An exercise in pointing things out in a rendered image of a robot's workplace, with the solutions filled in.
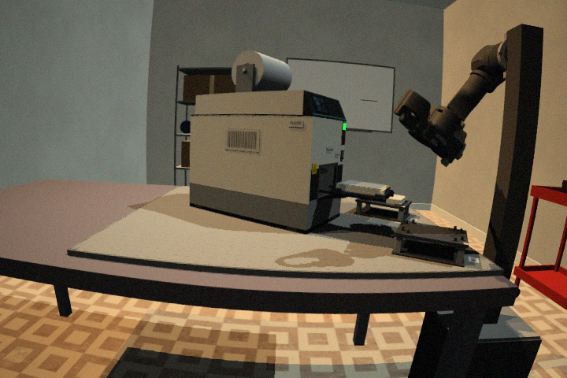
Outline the grey cylinder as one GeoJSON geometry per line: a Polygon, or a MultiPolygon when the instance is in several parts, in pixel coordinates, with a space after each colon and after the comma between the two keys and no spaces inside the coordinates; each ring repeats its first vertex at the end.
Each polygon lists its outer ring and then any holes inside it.
{"type": "Polygon", "coordinates": [[[232,81],[236,83],[237,65],[255,64],[254,91],[287,91],[292,72],[288,64],[253,50],[242,52],[232,66],[232,81]]]}

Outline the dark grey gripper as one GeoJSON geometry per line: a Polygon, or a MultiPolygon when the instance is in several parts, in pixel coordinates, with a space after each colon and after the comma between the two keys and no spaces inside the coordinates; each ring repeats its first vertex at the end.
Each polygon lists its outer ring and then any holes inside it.
{"type": "Polygon", "coordinates": [[[436,108],[410,89],[402,96],[393,113],[399,116],[399,121],[415,140],[436,152],[445,147],[455,132],[458,134],[456,130],[461,124],[461,118],[452,110],[445,106],[436,108]]]}

